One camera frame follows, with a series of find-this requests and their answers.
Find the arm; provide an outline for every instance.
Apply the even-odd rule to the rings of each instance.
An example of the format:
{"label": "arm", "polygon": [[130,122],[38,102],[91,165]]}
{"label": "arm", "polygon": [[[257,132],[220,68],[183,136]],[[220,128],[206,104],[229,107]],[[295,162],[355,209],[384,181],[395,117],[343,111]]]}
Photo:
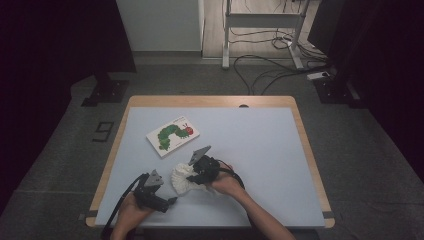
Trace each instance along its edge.
{"label": "arm", "polygon": [[227,194],[240,203],[259,230],[269,239],[295,239],[286,227],[257,204],[237,180],[228,173],[221,172],[211,186],[218,192]]}
{"label": "arm", "polygon": [[146,219],[155,210],[151,208],[140,209],[137,206],[134,194],[130,192],[122,202],[119,208],[118,220],[113,228],[111,240],[123,240],[127,233],[136,228],[144,219]]}

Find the black curtain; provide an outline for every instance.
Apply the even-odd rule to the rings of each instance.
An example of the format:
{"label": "black curtain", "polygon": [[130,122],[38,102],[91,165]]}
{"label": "black curtain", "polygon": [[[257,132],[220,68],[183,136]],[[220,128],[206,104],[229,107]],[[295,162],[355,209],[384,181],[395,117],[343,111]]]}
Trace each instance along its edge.
{"label": "black curtain", "polygon": [[105,72],[135,72],[114,0],[0,3],[0,210],[42,151],[70,87]]}
{"label": "black curtain", "polygon": [[357,53],[353,84],[424,181],[423,3],[384,1]]}

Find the white cloth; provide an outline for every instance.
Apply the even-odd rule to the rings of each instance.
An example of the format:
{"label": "white cloth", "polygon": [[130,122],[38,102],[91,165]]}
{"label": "white cloth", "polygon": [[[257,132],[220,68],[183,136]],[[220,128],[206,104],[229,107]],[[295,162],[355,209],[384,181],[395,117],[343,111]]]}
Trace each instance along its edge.
{"label": "white cloth", "polygon": [[201,189],[207,191],[204,184],[198,185],[197,183],[190,182],[186,179],[188,176],[197,175],[193,167],[185,163],[179,163],[173,170],[171,176],[172,186],[178,195],[182,195],[193,189]]}

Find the wooden table edge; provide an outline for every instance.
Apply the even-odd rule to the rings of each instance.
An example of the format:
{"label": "wooden table edge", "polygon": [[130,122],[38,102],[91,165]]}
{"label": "wooden table edge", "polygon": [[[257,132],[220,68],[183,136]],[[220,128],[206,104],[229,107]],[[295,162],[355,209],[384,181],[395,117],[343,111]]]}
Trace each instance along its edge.
{"label": "wooden table edge", "polygon": [[[309,144],[299,109],[296,101],[291,96],[132,96],[126,106],[124,115],[115,136],[109,157],[105,164],[102,176],[97,186],[96,193],[90,206],[89,212],[97,213],[100,202],[106,190],[110,177],[110,170],[115,161],[115,157],[124,134],[129,109],[131,107],[239,107],[247,105],[249,107],[290,107],[296,122],[297,130],[302,142],[306,159],[308,161],[309,170],[314,182],[315,189],[318,194],[321,210],[331,213],[330,203],[325,193],[324,185],[315,162],[312,148]],[[97,227],[95,225],[96,217],[90,216],[86,218],[86,224],[89,227]],[[325,218],[325,228],[332,228],[335,224],[333,217]]]}

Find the gray floor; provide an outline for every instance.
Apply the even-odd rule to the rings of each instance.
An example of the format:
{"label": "gray floor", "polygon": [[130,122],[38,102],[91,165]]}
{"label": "gray floor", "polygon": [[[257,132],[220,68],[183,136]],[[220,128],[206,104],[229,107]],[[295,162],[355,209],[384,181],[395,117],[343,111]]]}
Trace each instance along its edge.
{"label": "gray floor", "polygon": [[[0,218],[0,239],[98,239],[100,229],[85,226],[83,217],[130,96],[247,93],[234,69],[222,70],[219,61],[135,60],[138,74],[112,74],[130,80],[122,103],[81,107],[95,80],[72,87],[67,112]],[[252,83],[274,68],[249,61],[239,70]],[[258,83],[258,92],[267,83]],[[321,239],[424,239],[424,185],[368,110],[321,104],[305,75],[277,81],[265,95],[297,101],[336,218],[334,228],[318,230]],[[115,123],[105,143],[92,141],[99,122]],[[205,239],[165,235],[156,239]]]}

